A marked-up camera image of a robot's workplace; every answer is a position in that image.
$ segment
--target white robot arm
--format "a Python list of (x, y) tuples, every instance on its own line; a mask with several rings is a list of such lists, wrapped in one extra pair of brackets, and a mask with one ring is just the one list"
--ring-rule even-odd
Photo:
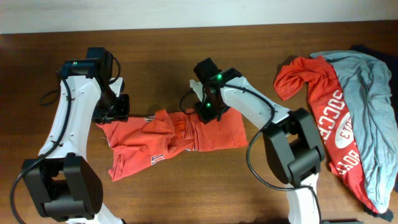
[[(112, 76), (113, 60), (119, 67)], [(38, 159), (27, 159), (21, 175), (40, 216), (58, 222), (122, 224), (103, 204), (100, 178), (88, 165), (86, 144), (91, 121), (127, 121), (129, 97), (119, 78), (120, 64), (103, 47), (89, 48), (86, 59), (66, 61), (59, 71), (60, 102)], [(63, 172), (65, 179), (54, 179)], [(20, 223), (11, 191), (11, 207)]]
[[(200, 62), (194, 72), (200, 82), (190, 80), (190, 86), (200, 101), (205, 100), (194, 106), (203, 122), (225, 112), (225, 107), (238, 110), (260, 130), (272, 119), (271, 124), (262, 130), (271, 170), (286, 188), (311, 186), (316, 193), (320, 162), (325, 155), (309, 113), (305, 110), (293, 112), (274, 103), (253, 88), (237, 70), (230, 68), (222, 72), (209, 58)], [(271, 108), (264, 100), (274, 108), (274, 116), (271, 116)], [(298, 134), (298, 139), (289, 144), (288, 134)], [(286, 193), (291, 224), (320, 223), (316, 198), (309, 188)]]

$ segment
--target black cable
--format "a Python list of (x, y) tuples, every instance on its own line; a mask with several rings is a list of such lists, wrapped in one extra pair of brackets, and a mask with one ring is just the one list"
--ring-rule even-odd
[[(203, 105), (205, 104), (205, 100), (206, 100), (205, 85), (202, 86), (201, 92), (202, 92), (202, 98), (201, 98), (201, 104), (200, 104), (199, 108), (197, 109), (198, 111), (200, 111), (203, 108)], [(187, 97), (188, 95), (193, 94), (193, 93), (195, 93), (193, 91), (193, 88), (189, 89), (189, 91), (186, 94), (184, 94), (180, 100), (180, 110), (186, 115), (192, 115), (192, 114), (196, 113), (196, 111), (188, 113), (185, 111), (185, 109), (182, 108), (182, 102), (184, 101), (185, 97)]]
[[(59, 74), (58, 72), (57, 72), (57, 85), (58, 85), (58, 88), (57, 88), (56, 90), (52, 90), (52, 91), (50, 91), (50, 92), (44, 94), (44, 95), (41, 97), (41, 99), (40, 99), (40, 101), (39, 101), (39, 105), (40, 105), (40, 106), (48, 106), (48, 105), (51, 105), (51, 104), (55, 103), (56, 100), (58, 99), (58, 97), (60, 96), (61, 86), (60, 86), (60, 74)], [(51, 100), (51, 101), (49, 101), (49, 102), (46, 102), (46, 103), (43, 103), (43, 100), (46, 99), (46, 97), (48, 97), (48, 96), (50, 96), (50, 95), (52, 95), (52, 94), (54, 94), (54, 93), (56, 93), (56, 95), (55, 95), (55, 98), (54, 98), (53, 100)]]
[(12, 210), (12, 213), (14, 214), (15, 218), (17, 219), (17, 221), (21, 224), (25, 224), (25, 222), (18, 214), (17, 208), (15, 206), (15, 198), (14, 198), (17, 184), (30, 170), (32, 170), (34, 167), (39, 165), (47, 156), (49, 156), (51, 153), (53, 153), (54, 150), (56, 150), (56, 148), (58, 148), (58, 146), (60, 145), (61, 140), (63, 138), (63, 135), (65, 134), (65, 131), (67, 130), (70, 110), (72, 107), (72, 95), (70, 94), (70, 89), (69, 89), (67, 81), (65, 79), (62, 79), (62, 82), (65, 85), (65, 88), (67, 89), (68, 107), (67, 107), (67, 113), (65, 115), (65, 120), (63, 122), (63, 126), (61, 129), (61, 133), (60, 133), (58, 139), (55, 142), (53, 142), (53, 146), (51, 147), (51, 149), (48, 150), (45, 154), (40, 155), (32, 165), (30, 165), (29, 167), (22, 170), (21, 173), (18, 175), (18, 177), (15, 179), (15, 181), (11, 187), (11, 191), (10, 191), (11, 210)]
[(265, 103), (269, 106), (269, 108), (271, 109), (271, 117), (269, 118), (269, 120), (267, 121), (267, 123), (266, 123), (266, 124), (256, 133), (256, 135), (251, 139), (251, 141), (250, 141), (250, 143), (249, 143), (249, 145), (248, 145), (247, 151), (246, 151), (246, 163), (248, 164), (248, 167), (249, 167), (250, 171), (253, 173), (253, 175), (254, 175), (258, 180), (260, 180), (260, 182), (262, 182), (262, 183), (263, 183), (264, 185), (266, 185), (267, 187), (270, 187), (271, 189), (280, 190), (280, 191), (284, 191), (284, 192), (287, 192), (287, 191), (294, 191), (294, 190), (299, 190), (299, 189), (309, 189), (309, 191), (311, 191), (311, 193), (312, 193), (312, 195), (313, 195), (313, 197), (314, 197), (314, 199), (315, 199), (315, 203), (316, 203), (317, 208), (318, 208), (319, 223), (322, 224), (322, 214), (321, 214), (321, 210), (320, 210), (320, 206), (319, 206), (318, 197), (317, 197), (317, 194), (315, 193), (315, 191), (314, 191), (314, 189), (313, 189), (312, 186), (309, 186), (309, 185), (301, 185), (300, 187), (277, 187), (277, 186), (275, 186), (275, 185), (272, 185), (272, 184), (266, 182), (263, 178), (261, 178), (261, 177), (257, 174), (257, 172), (253, 169), (253, 167), (252, 167), (252, 165), (251, 165), (251, 162), (250, 162), (250, 152), (251, 152), (251, 148), (252, 148), (253, 144), (256, 142), (256, 140), (259, 138), (259, 136), (262, 134), (262, 131), (265, 130), (265, 129), (271, 124), (272, 120), (273, 120), (274, 117), (275, 117), (275, 108), (273, 107), (273, 105), (272, 105), (268, 100), (266, 100), (264, 97), (262, 97), (261, 95), (259, 95), (258, 93), (254, 92), (254, 91), (252, 91), (252, 90), (248, 90), (248, 89), (246, 89), (245, 87), (240, 87), (240, 86), (235, 86), (235, 85), (229, 85), (229, 84), (225, 84), (225, 83), (219, 83), (219, 82), (210, 81), (210, 82), (206, 82), (206, 83), (203, 85), (203, 89), (204, 89), (206, 86), (211, 85), (211, 84), (213, 84), (213, 85), (218, 85), (220, 88), (223, 88), (224, 86), (225, 86), (225, 87), (234, 88), (234, 89), (243, 91), (243, 93), (248, 92), (248, 93), (254, 95), (255, 97), (259, 98), (260, 100), (262, 100), (263, 102), (265, 102)]
[(116, 75), (116, 78), (114, 78), (114, 79), (112, 79), (112, 80), (110, 80), (109, 81), (109, 84), (113, 84), (114, 82), (116, 82), (116, 80), (119, 78), (119, 76), (120, 76), (120, 72), (121, 72), (121, 66), (120, 66), (120, 63), (119, 63), (119, 60), (117, 60), (117, 58), (116, 57), (114, 57), (113, 55), (112, 55), (112, 59), (116, 62), (116, 64), (118, 65), (118, 75)]
[(220, 114), (217, 117), (217, 122), (221, 121), (221, 117), (224, 114), (224, 112), (229, 108), (229, 106), (225, 106), (223, 109), (220, 110)]

